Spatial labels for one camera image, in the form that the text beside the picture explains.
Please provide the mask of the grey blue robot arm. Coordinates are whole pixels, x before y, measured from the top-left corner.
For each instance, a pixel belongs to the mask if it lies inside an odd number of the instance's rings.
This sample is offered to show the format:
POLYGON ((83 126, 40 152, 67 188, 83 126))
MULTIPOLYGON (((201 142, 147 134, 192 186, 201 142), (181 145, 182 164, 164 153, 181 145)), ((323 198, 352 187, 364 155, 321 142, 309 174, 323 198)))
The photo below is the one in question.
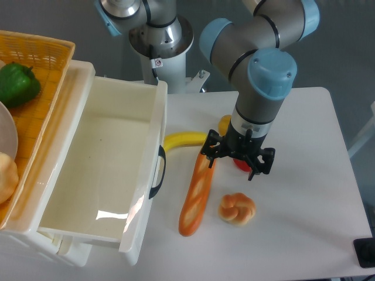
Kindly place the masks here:
MULTIPOLYGON (((284 48, 314 32, 320 13, 315 1, 245 5, 252 20, 237 26, 218 18, 200 35, 204 57, 239 93, 226 134, 210 130, 201 153, 208 167, 231 157, 245 162, 255 176, 271 170, 275 149, 262 144, 297 73, 284 48)), ((128 36, 145 83, 164 81, 173 93, 186 89, 186 52, 194 35, 175 1, 96 1, 96 8, 113 36, 128 36)))

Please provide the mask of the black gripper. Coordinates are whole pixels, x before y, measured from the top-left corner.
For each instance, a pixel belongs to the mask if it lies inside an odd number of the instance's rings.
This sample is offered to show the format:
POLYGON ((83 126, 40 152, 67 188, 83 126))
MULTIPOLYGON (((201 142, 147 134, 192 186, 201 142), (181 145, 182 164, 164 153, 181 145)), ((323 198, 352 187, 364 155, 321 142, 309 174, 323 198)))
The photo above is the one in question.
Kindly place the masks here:
POLYGON ((250 167, 248 181, 252 181, 255 175, 269 174, 272 168, 275 149, 262 148, 261 145, 268 134, 271 122, 267 124, 250 124, 244 133, 238 132, 231 124, 224 136, 219 131, 211 129, 200 150, 209 161, 211 169, 217 158, 230 157, 245 161, 250 167))

